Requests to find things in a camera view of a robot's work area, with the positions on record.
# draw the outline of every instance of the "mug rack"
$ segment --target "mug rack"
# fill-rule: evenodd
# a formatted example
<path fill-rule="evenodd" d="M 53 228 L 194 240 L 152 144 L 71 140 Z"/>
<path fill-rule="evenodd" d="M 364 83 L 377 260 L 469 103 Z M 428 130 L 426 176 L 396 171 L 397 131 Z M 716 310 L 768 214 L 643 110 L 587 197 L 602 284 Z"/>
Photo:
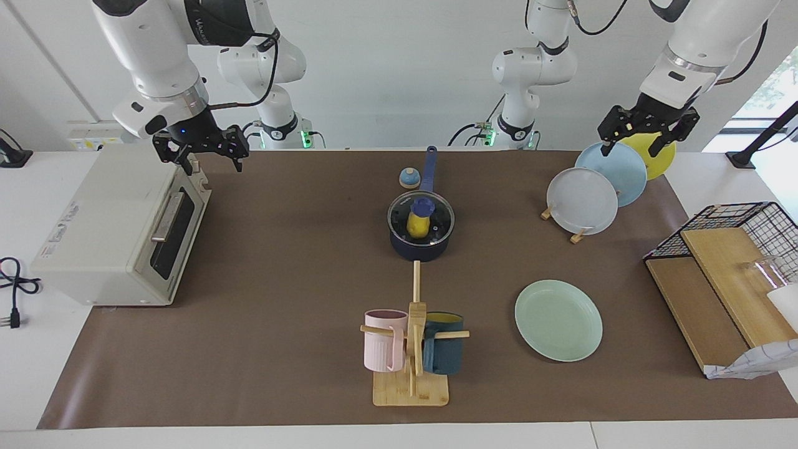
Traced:
<path fill-rule="evenodd" d="M 378 407 L 442 407 L 448 403 L 448 376 L 424 372 L 421 342 L 427 304 L 421 302 L 421 262 L 413 262 L 413 302 L 409 305 L 405 367 L 398 372 L 374 372 L 372 401 Z M 393 331 L 361 326 L 361 332 L 391 336 Z M 435 339 L 468 338 L 469 331 L 438 332 Z"/>

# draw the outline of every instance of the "brown table mat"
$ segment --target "brown table mat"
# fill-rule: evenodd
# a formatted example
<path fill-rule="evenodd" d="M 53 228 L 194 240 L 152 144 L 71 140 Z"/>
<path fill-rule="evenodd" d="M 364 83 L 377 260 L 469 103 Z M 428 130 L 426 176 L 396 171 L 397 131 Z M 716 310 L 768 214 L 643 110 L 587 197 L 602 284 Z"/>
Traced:
<path fill-rule="evenodd" d="M 422 271 L 430 310 L 465 316 L 463 370 L 443 408 L 371 404 L 365 310 L 406 308 L 412 264 L 391 249 L 397 177 L 423 153 L 256 153 L 237 174 L 203 157 L 214 189 L 175 303 L 95 308 L 40 428 L 485 423 L 798 416 L 778 375 L 707 380 L 641 258 L 686 216 L 664 177 L 582 243 L 542 221 L 577 153 L 441 153 L 456 213 Z M 516 297 L 560 279 L 586 292 L 604 337 L 570 364 L 519 335 Z"/>

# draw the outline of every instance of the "black cable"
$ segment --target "black cable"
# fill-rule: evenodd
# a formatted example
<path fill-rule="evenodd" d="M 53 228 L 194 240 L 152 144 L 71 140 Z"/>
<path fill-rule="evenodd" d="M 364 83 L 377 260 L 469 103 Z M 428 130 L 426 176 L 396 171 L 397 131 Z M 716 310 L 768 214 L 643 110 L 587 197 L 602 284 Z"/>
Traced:
<path fill-rule="evenodd" d="M 11 139 L 11 141 L 14 143 L 14 145 L 16 145 L 17 148 L 20 151 L 22 151 L 22 145 L 19 145 L 19 142 L 17 142 L 17 139 L 15 139 L 14 136 L 12 136 L 11 134 L 8 134 L 3 128 L 0 128 L 0 133 L 3 133 L 6 136 L 8 136 L 8 138 Z"/>
<path fill-rule="evenodd" d="M 618 10 L 615 11 L 615 15 L 612 16 L 610 21 L 601 30 L 598 30 L 598 31 L 585 30 L 582 27 L 582 23 L 579 21 L 579 16 L 574 17 L 574 22 L 576 23 L 576 26 L 579 28 L 579 31 L 582 31 L 584 34 L 587 34 L 588 36 L 598 36 L 599 34 L 607 31 L 612 26 L 612 24 L 615 22 L 615 19 L 618 18 L 619 15 L 621 15 L 621 11 L 623 11 L 623 8 L 624 8 L 624 6 L 626 6 L 626 3 L 628 1 L 629 0 L 623 0 L 623 2 L 621 2 L 621 6 L 619 6 Z"/>
<path fill-rule="evenodd" d="M 734 75 L 733 77 L 727 77 L 715 82 L 715 85 L 724 85 L 729 84 L 730 82 L 738 79 L 739 77 L 743 76 L 748 69 L 753 66 L 753 63 L 757 60 L 759 56 L 760 50 L 762 50 L 762 44 L 764 44 L 764 36 L 768 33 L 768 21 L 764 21 L 762 24 L 762 31 L 759 33 L 759 41 L 757 42 L 757 47 L 754 49 L 753 54 L 751 55 L 751 59 L 749 59 L 748 64 L 743 67 L 743 70 L 740 70 L 740 73 Z"/>
<path fill-rule="evenodd" d="M 466 125 L 466 126 L 460 128 L 460 129 L 458 129 L 457 132 L 454 133 L 454 135 L 452 136 L 452 140 L 450 140 L 448 145 L 446 145 L 446 146 L 452 146 L 452 144 L 454 143 L 455 139 L 457 139 L 457 137 L 460 136 L 463 133 L 463 131 L 465 131 L 466 129 L 471 129 L 471 128 L 476 128 L 476 123 L 472 123 L 471 125 Z"/>
<path fill-rule="evenodd" d="M 762 151 L 763 149 L 773 148 L 774 146 L 779 145 L 781 142 L 786 141 L 787 139 L 792 137 L 792 135 L 795 134 L 796 131 L 798 131 L 798 128 L 795 128 L 794 130 L 790 131 L 790 134 L 787 134 L 786 136 L 784 136 L 783 139 L 781 139 L 780 141 L 776 142 L 775 144 L 771 144 L 771 145 L 762 147 L 762 148 L 758 149 L 757 151 Z"/>
<path fill-rule="evenodd" d="M 17 265 L 17 271 L 13 276 L 8 276 L 2 271 L 2 265 L 5 262 L 14 262 Z M 0 284 L 0 288 L 11 287 L 11 316 L 7 319 L 0 321 L 0 324 L 9 324 L 12 329 L 18 328 L 20 326 L 20 319 L 19 319 L 19 310 L 17 310 L 17 290 L 22 290 L 23 292 L 29 295 L 35 295 L 39 293 L 41 290 L 41 285 L 39 278 L 32 278 L 28 279 L 25 277 L 21 277 L 22 274 L 22 266 L 19 263 L 19 260 L 13 257 L 3 257 L 0 259 L 0 279 L 8 281 L 8 284 Z M 31 289 L 25 288 L 25 284 L 32 284 L 33 287 Z"/>
<path fill-rule="evenodd" d="M 493 108 L 493 111 L 491 111 L 491 115 L 489 115 L 489 116 L 488 116 L 488 119 L 487 119 L 487 120 L 485 120 L 487 123 L 490 123 L 490 122 L 491 122 L 491 119 L 493 118 L 493 114 L 495 114 L 495 113 L 496 113 L 496 111 L 497 111 L 497 110 L 499 110 L 499 106 L 501 105 L 501 102 L 502 102 L 502 101 L 504 101 L 504 99 L 505 99 L 506 97 L 507 97 L 507 94 L 504 94 L 504 95 L 502 95 L 502 96 L 501 96 L 501 98 L 499 98 L 499 102 L 498 102 L 498 103 L 496 103 L 496 107 L 495 107 L 495 108 Z"/>
<path fill-rule="evenodd" d="M 325 140 L 324 134 L 322 134 L 322 133 L 320 133 L 318 131 L 310 131 L 308 134 L 311 135 L 311 136 L 319 135 L 322 138 L 322 144 L 324 144 L 324 149 L 327 149 L 327 140 Z"/>
<path fill-rule="evenodd" d="M 277 56 L 279 54 L 279 45 L 277 41 L 275 41 L 275 61 L 271 64 L 271 76 L 269 77 L 269 87 L 266 88 L 266 92 L 263 94 L 258 101 L 253 101 L 252 103 L 222 103 L 219 105 L 209 105 L 208 108 L 210 110 L 217 110 L 217 109 L 230 109 L 230 108 L 251 108 L 252 106 L 257 106 L 263 103 L 267 97 L 269 97 L 269 93 L 271 93 L 272 86 L 275 85 L 275 75 L 277 74 Z"/>
<path fill-rule="evenodd" d="M 278 54 L 279 54 L 278 39 L 275 37 L 275 34 L 277 33 L 277 29 L 275 28 L 275 31 L 273 31 L 271 34 L 258 33 L 256 31 L 243 30 L 243 29 L 239 28 L 238 26 L 230 25 L 229 23 L 225 22 L 224 20 L 222 20 L 220 18 L 217 18 L 215 15 L 213 15 L 210 11 L 208 11 L 206 8 L 204 8 L 196 0 L 188 0 L 188 3 L 191 3 L 198 10 L 202 10 L 209 18 L 213 19 L 213 21 L 216 22 L 218 25 L 224 26 L 225 28 L 227 28 L 229 30 L 234 30 L 234 31 L 237 31 L 239 33 L 249 34 L 250 37 L 265 38 L 266 41 L 263 41 L 261 43 L 261 45 L 263 43 L 271 40 L 274 43 L 274 48 L 275 48 L 275 61 L 271 65 L 271 79 L 269 80 L 269 87 L 266 89 L 266 92 L 263 94 L 263 96 L 258 99 L 258 101 L 253 101 L 252 103 L 221 103 L 221 104 L 218 104 L 218 105 L 209 105 L 208 108 L 210 110 L 231 109 L 231 108 L 250 108 L 252 106 L 257 106 L 257 105 L 263 103 L 269 97 L 269 93 L 271 93 L 271 87 L 275 83 L 275 74 L 277 73 L 277 57 L 278 57 Z"/>
<path fill-rule="evenodd" d="M 527 0 L 527 9 L 523 12 L 523 26 L 529 31 L 529 0 Z"/>
<path fill-rule="evenodd" d="M 481 136 L 482 136 L 482 134 L 474 134 L 473 136 L 469 137 L 469 138 L 468 138 L 468 139 L 465 141 L 465 146 L 468 146 L 468 143 L 471 141 L 471 139 L 474 139 L 474 143 L 473 143 L 473 144 L 474 144 L 474 145 L 476 145 L 476 141 L 478 141 L 478 140 L 480 139 L 480 137 L 481 137 Z"/>

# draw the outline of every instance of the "dark blue mug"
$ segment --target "dark blue mug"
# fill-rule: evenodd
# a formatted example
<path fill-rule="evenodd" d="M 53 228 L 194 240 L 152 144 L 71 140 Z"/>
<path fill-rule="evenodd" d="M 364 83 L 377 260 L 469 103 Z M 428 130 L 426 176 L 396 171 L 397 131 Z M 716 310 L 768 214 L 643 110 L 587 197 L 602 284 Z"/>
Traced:
<path fill-rule="evenodd" d="M 438 332 L 463 330 L 463 317 L 450 312 L 427 313 L 424 326 L 424 371 L 433 374 L 451 375 L 460 370 L 463 363 L 463 339 L 435 340 Z"/>

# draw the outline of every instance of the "clear glass cup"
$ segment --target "clear glass cup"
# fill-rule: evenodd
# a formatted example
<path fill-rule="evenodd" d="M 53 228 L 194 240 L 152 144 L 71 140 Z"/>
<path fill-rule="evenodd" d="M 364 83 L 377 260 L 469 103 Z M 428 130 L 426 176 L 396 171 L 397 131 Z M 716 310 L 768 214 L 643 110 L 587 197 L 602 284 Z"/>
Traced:
<path fill-rule="evenodd" d="M 780 269 L 781 262 L 777 256 L 763 257 L 749 264 L 749 273 L 755 281 L 767 285 L 769 292 L 786 287 L 790 282 Z"/>

